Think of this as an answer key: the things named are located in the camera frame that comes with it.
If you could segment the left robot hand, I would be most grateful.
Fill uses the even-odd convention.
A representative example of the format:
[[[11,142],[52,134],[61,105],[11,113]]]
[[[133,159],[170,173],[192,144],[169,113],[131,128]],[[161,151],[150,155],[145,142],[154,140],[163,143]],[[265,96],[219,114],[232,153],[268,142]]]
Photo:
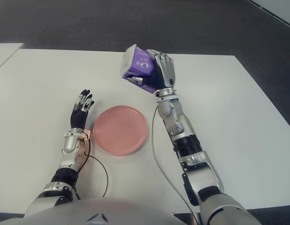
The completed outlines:
[[[88,113],[93,104],[91,91],[87,89],[83,90],[75,101],[70,117],[72,129],[85,129]]]

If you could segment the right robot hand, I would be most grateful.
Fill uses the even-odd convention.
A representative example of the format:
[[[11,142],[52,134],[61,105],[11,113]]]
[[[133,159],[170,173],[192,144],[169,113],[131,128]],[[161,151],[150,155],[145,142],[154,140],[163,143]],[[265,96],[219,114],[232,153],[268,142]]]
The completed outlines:
[[[123,79],[150,93],[174,87],[174,63],[167,54],[133,45],[126,50],[125,56],[129,60],[124,63]]]

